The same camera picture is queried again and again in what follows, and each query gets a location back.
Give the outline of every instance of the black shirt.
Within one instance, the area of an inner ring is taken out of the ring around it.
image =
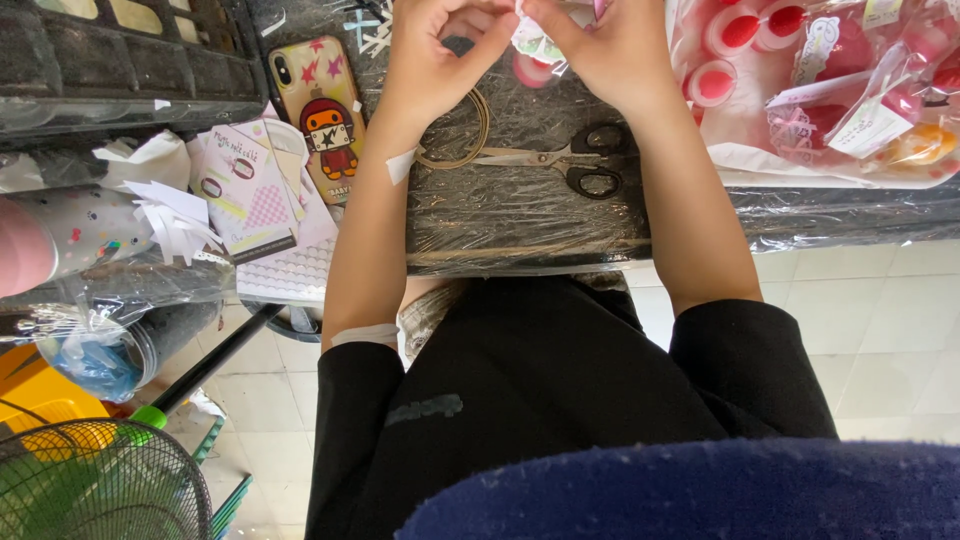
[[[692,307],[667,353],[611,293],[562,277],[468,289],[406,375],[391,348],[346,343],[321,356],[319,377],[307,538],[392,538],[445,487],[535,457],[836,437],[800,329],[782,309]]]

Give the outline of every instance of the plastic crate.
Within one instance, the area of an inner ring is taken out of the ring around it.
[[[0,0],[0,47],[0,141],[204,129],[268,96],[243,0]]]

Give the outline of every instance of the scissors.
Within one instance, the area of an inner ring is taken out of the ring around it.
[[[616,130],[618,140],[614,145],[593,145],[589,137],[595,132],[611,128]],[[471,163],[479,165],[500,165],[506,167],[553,167],[566,177],[566,184],[580,195],[593,200],[610,199],[620,192],[623,177],[620,173],[603,166],[571,164],[565,162],[569,158],[609,158],[621,157],[630,146],[630,133],[623,124],[612,122],[597,122],[586,126],[570,139],[570,143],[563,150],[557,152],[537,152],[535,150],[521,150],[518,148],[481,148],[480,154],[488,158],[475,158]],[[599,192],[588,191],[584,188],[584,177],[606,177],[607,186]]]

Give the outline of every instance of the phone case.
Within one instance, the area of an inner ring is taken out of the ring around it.
[[[283,107],[310,150],[307,173],[324,202],[345,203],[365,127],[343,45],[324,36],[276,49],[269,62]],[[288,70],[286,83],[281,68]]]

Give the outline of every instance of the black scissor handle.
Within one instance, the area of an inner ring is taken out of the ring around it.
[[[610,128],[616,131],[619,140],[616,144],[590,144],[590,136],[594,132],[604,128]],[[613,154],[623,154],[630,147],[630,130],[623,124],[616,122],[594,122],[584,129],[580,130],[570,139],[570,152],[574,154],[596,154],[598,156],[611,156]]]
[[[585,176],[605,176],[609,179],[610,186],[599,193],[591,193],[584,189]],[[606,167],[570,167],[566,170],[566,184],[570,186],[570,189],[573,189],[588,199],[603,201],[604,199],[610,199],[613,195],[620,192],[623,178],[620,176],[620,173],[611,171]]]

